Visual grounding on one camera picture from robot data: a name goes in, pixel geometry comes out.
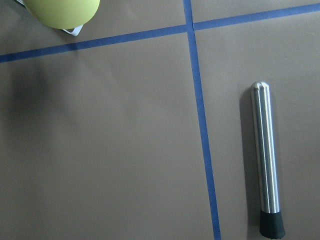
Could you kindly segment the steel muddler black tip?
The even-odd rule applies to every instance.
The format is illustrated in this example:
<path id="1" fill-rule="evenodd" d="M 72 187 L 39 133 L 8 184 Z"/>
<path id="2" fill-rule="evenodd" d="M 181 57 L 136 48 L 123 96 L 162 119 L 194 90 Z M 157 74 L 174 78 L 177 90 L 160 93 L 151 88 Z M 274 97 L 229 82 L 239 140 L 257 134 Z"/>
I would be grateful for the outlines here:
<path id="1" fill-rule="evenodd" d="M 258 81 L 251 86 L 251 102 L 260 194 L 259 232 L 265 238 L 278 240 L 285 236 L 285 228 L 280 208 L 271 91 L 268 83 Z"/>

